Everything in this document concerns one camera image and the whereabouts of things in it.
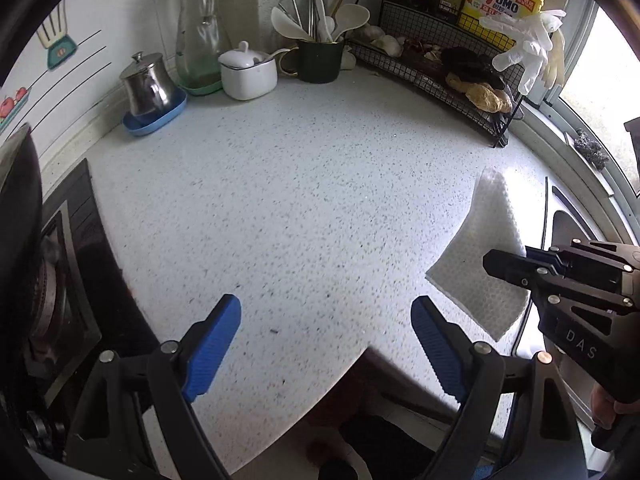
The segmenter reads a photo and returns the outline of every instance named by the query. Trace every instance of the white ceramic jar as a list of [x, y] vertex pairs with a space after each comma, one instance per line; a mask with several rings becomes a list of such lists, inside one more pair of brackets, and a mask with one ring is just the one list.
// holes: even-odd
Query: white ceramic jar
[[267, 62], [264, 52], [249, 50], [241, 41], [238, 48], [220, 55], [222, 88], [233, 99], [248, 101], [269, 93], [278, 83], [275, 59]]

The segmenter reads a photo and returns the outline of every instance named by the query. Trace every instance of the sink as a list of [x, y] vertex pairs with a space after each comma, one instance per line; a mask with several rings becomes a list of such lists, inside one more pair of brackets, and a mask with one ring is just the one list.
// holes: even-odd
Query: sink
[[[579, 202], [568, 193], [561, 191], [548, 178], [546, 181], [545, 228], [541, 247], [548, 250], [551, 246], [570, 245], [574, 238], [605, 241], [602, 232]], [[530, 301], [525, 321], [513, 348], [513, 354], [530, 359], [536, 352], [548, 351], [558, 365], [575, 414], [590, 431], [593, 431], [590, 397], [594, 380], [569, 356], [542, 335], [538, 330], [539, 322], [538, 310]]]

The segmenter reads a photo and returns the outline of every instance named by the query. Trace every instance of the glass pitcher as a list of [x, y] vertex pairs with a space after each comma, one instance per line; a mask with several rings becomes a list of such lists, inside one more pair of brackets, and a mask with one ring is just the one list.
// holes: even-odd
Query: glass pitcher
[[180, 0], [175, 66], [180, 83], [198, 94], [222, 88], [218, 56], [230, 49], [217, 0]]

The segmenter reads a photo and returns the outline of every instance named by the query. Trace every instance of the speckled white countertop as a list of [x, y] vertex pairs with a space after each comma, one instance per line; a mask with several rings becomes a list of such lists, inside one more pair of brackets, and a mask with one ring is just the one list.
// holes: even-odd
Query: speckled white countertop
[[[86, 156], [113, 252], [160, 340], [180, 338], [226, 292], [241, 300], [238, 334], [194, 403], [230, 472], [367, 347], [453, 406], [411, 329], [411, 302], [429, 294], [471, 340], [491, 341], [425, 271], [485, 166], [505, 174], [522, 240], [540, 246], [550, 173], [517, 138], [492, 149], [455, 112], [365, 68], [324, 86], [281, 79], [252, 102], [193, 98], [162, 130], [134, 139], [119, 126]], [[492, 344], [510, 352], [517, 327]], [[506, 413], [503, 403], [497, 431]], [[164, 450], [158, 459], [168, 472]]]

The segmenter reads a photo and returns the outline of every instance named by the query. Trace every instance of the paper towel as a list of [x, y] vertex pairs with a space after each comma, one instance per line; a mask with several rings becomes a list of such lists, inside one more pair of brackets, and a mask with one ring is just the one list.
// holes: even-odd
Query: paper towel
[[507, 183], [485, 168], [465, 221], [426, 278], [498, 341], [527, 306], [529, 291], [484, 271], [482, 257], [491, 249], [525, 256]]

